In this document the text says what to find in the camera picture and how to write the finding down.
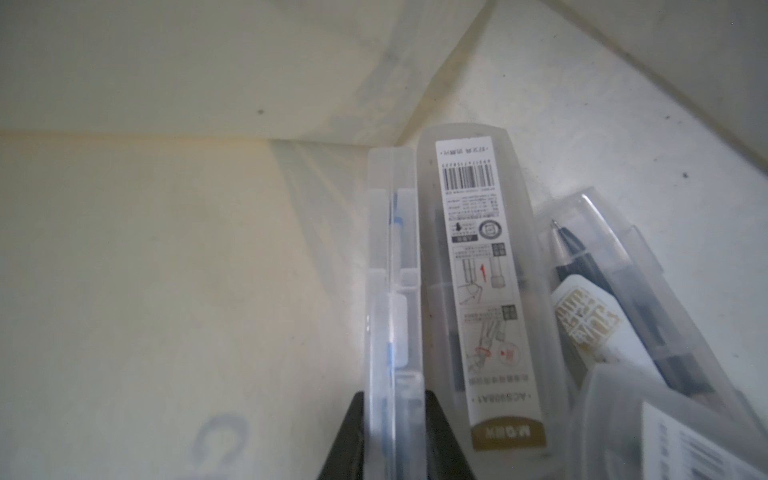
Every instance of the gold label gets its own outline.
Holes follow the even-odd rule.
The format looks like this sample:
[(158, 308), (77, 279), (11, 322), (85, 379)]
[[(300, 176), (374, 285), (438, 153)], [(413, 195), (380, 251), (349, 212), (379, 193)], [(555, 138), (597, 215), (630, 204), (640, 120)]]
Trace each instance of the gold label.
[(522, 417), (499, 417), (472, 427), (475, 450), (532, 449), (544, 447), (544, 424)]

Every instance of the white label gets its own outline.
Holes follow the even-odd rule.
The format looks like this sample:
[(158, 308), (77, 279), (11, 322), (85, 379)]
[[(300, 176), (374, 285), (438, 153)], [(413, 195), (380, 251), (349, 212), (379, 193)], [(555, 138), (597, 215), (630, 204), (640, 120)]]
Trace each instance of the white label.
[(768, 475), (643, 403), (643, 479), (768, 480)]
[(570, 275), (552, 293), (554, 314), (584, 365), (622, 363), (664, 383), (613, 295), (581, 275)]
[(473, 445), (543, 446), (492, 140), (447, 140), (435, 147)]

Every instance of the black pen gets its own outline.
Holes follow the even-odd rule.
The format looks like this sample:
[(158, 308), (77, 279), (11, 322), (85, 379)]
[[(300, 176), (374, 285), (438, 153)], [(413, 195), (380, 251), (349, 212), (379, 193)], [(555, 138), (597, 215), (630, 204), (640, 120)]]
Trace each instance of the black pen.
[[(573, 261), (567, 266), (556, 267), (560, 281), (570, 274), (578, 274), (591, 281), (601, 289), (611, 294), (618, 302), (624, 314), (629, 319), (637, 337), (650, 353), (649, 346), (666, 345), (664, 335), (659, 330), (660, 324), (671, 324), (671, 320), (662, 323), (660, 320), (667, 315), (666, 310), (659, 303), (647, 283), (642, 280), (642, 273), (635, 266), (621, 268), (612, 274), (614, 281), (622, 285), (622, 292), (626, 295), (616, 295), (614, 289), (601, 272), (587, 247), (568, 228), (561, 227), (556, 221), (552, 221), (552, 231), (557, 232), (556, 237), (562, 239), (565, 249), (571, 255)], [(698, 362), (690, 353), (670, 355), (662, 359), (654, 359), (659, 373), (667, 385), (686, 396), (706, 395), (713, 393), (712, 386), (706, 380)], [(708, 402), (716, 402), (716, 399), (707, 398)]]

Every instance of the clear plastic box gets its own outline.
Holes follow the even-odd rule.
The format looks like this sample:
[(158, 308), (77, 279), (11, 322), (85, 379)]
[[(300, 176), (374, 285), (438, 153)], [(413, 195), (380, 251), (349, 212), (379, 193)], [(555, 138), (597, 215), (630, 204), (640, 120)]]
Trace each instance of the clear plastic box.
[(662, 275), (640, 231), (589, 188), (536, 215), (539, 243), (554, 271), (552, 221), (586, 247), (669, 387), (762, 432)]
[[(755, 468), (768, 472), (768, 444), (755, 432), (626, 366), (600, 364), (588, 374), (568, 427), (567, 478), (643, 478), (644, 402)], [(723, 475), (718, 478), (755, 477)]]
[[(501, 179), (525, 331), (544, 416), (547, 448), (475, 452), (470, 442), (462, 352), (454, 304), (449, 247), (435, 143), (490, 137)], [(432, 331), (434, 390), (478, 479), (540, 478), (561, 467), (568, 424), (568, 394), (545, 264), (534, 230), (522, 171), (507, 132), (479, 124), (445, 124), (424, 130), (417, 150), (423, 283)]]
[(365, 478), (427, 476), (416, 168), (408, 148), (368, 154)]

